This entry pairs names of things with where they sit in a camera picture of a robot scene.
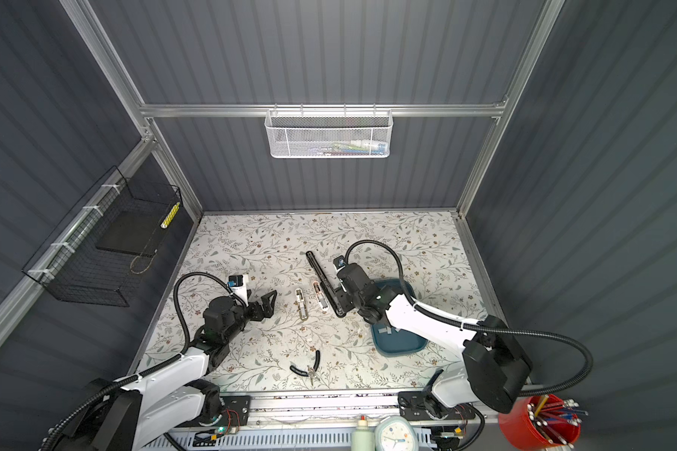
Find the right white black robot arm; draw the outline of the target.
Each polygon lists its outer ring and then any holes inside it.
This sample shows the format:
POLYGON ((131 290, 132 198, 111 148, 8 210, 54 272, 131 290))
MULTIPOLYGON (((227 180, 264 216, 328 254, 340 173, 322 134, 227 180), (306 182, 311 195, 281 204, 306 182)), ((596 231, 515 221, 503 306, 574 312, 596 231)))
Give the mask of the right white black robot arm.
POLYGON ((531 370, 506 324, 488 316, 465 319, 419 302, 403 287, 381 285, 357 263, 334 260, 340 285, 363 319, 420 336, 460 357, 460 363, 438 370, 422 391, 419 405, 436 419, 460 404, 481 402, 509 413, 531 370))

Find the beige staple remover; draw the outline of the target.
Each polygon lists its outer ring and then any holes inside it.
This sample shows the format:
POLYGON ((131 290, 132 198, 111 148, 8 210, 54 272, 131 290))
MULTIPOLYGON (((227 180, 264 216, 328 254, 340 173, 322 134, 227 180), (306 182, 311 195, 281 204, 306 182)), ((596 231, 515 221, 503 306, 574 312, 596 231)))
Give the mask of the beige staple remover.
POLYGON ((296 289, 294 291, 295 298, 296 298, 296 306, 297 306, 297 311, 299 314, 299 318, 301 321, 307 321, 308 320, 308 307, 306 303, 306 299, 304 296, 304 293, 302 289, 296 289))

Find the black stapler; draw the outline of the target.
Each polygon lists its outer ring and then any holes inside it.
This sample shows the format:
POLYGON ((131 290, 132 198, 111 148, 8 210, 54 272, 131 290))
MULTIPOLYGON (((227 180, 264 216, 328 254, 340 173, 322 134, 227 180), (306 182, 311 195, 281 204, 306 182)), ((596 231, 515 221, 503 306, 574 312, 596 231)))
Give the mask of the black stapler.
POLYGON ((317 261, 314 253, 312 251, 306 251, 306 256, 308 264, 317 275, 318 281, 322 286, 323 292, 325 293, 325 296, 330 304, 331 309, 334 311, 337 317, 344 318, 347 313, 344 313, 342 309, 338 306, 338 301, 334 293, 334 289, 336 288, 332 285, 332 283, 326 276, 325 272, 323 271, 323 268, 317 261))

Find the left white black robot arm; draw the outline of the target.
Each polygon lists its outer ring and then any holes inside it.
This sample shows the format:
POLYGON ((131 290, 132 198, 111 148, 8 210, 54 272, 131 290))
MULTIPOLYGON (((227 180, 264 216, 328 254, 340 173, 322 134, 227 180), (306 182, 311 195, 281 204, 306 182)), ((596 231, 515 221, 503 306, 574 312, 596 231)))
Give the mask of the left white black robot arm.
POLYGON ((270 319, 278 293, 242 304, 217 297, 189 347, 167 361, 113 381, 52 428, 42 450, 138 450, 184 422, 212 423, 225 410, 218 386, 203 379, 229 354, 250 321, 270 319))

